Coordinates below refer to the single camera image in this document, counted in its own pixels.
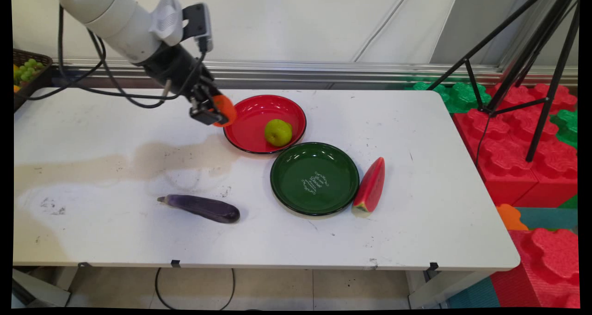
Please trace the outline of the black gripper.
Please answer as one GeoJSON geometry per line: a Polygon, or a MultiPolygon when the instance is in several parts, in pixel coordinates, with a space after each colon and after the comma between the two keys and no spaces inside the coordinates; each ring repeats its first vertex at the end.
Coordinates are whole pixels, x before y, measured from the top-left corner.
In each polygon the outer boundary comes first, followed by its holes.
{"type": "Polygon", "coordinates": [[[139,62],[146,74],[165,86],[170,81],[171,92],[191,99],[190,117],[205,125],[229,126],[230,103],[220,99],[223,94],[214,85],[214,78],[203,64],[209,44],[199,46],[201,55],[193,58],[180,44],[159,48],[146,60],[139,62]]]}

